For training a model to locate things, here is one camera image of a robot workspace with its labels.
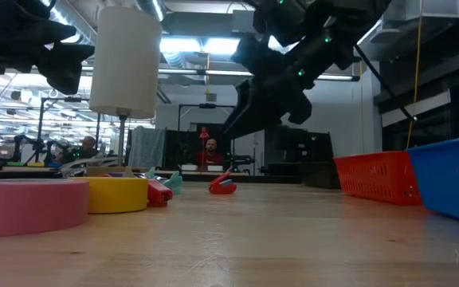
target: yellow tape roll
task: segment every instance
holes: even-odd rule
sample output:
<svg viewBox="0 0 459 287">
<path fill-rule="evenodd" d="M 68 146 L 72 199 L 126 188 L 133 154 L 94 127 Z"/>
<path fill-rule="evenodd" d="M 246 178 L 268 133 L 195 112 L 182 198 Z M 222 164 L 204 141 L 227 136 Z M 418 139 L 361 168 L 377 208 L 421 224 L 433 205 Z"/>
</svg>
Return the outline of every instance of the yellow tape roll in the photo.
<svg viewBox="0 0 459 287">
<path fill-rule="evenodd" d="M 90 214 L 138 211 L 147 208 L 148 180 L 105 177 L 72 178 L 89 182 Z"/>
</svg>

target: red shirt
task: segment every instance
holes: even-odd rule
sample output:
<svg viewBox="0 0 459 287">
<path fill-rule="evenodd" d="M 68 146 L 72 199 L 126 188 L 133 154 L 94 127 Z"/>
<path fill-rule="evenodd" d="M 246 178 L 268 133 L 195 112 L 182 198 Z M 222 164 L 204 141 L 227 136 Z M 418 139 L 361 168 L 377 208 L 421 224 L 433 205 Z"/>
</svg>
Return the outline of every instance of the red shirt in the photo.
<svg viewBox="0 0 459 287">
<path fill-rule="evenodd" d="M 203 153 L 205 154 L 205 164 L 203 164 Z M 224 165 L 224 157 L 222 157 L 222 155 L 219 155 L 218 153 L 213 153 L 212 155 L 209 155 L 206 151 L 198 152 L 198 154 L 196 155 L 196 163 L 198 164 L 198 167 L 208 165 Z"/>
</svg>

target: tape roll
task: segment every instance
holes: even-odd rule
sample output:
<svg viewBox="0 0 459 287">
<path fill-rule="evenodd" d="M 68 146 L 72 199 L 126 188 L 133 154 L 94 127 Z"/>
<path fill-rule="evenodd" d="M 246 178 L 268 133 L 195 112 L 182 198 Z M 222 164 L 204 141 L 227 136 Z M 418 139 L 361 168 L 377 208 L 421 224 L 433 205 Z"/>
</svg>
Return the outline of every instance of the tape roll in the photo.
<svg viewBox="0 0 459 287">
<path fill-rule="evenodd" d="M 148 180 L 131 178 L 71 178 L 89 182 L 90 214 L 109 214 L 147 208 Z"/>
<path fill-rule="evenodd" d="M 88 220 L 89 185 L 68 179 L 0 179 L 0 236 L 61 230 Z"/>
</svg>

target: white paper towel roll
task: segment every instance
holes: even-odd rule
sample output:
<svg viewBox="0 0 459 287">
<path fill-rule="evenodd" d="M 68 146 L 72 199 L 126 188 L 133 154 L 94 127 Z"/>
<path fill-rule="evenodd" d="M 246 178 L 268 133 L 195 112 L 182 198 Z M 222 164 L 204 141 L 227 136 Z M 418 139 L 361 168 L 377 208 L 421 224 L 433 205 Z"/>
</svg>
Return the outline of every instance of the white paper towel roll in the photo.
<svg viewBox="0 0 459 287">
<path fill-rule="evenodd" d="M 90 109 L 138 119 L 155 115 L 161 33 L 160 23 L 144 12 L 100 12 Z"/>
</svg>

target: blue basket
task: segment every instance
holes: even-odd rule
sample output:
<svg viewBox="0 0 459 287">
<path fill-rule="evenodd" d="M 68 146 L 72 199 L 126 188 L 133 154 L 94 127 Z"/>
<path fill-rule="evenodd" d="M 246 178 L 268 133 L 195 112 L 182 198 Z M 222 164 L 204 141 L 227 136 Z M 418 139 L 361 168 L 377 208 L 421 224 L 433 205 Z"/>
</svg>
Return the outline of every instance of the blue basket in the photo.
<svg viewBox="0 0 459 287">
<path fill-rule="evenodd" d="M 459 139 L 407 151 L 426 208 L 459 219 Z"/>
</svg>

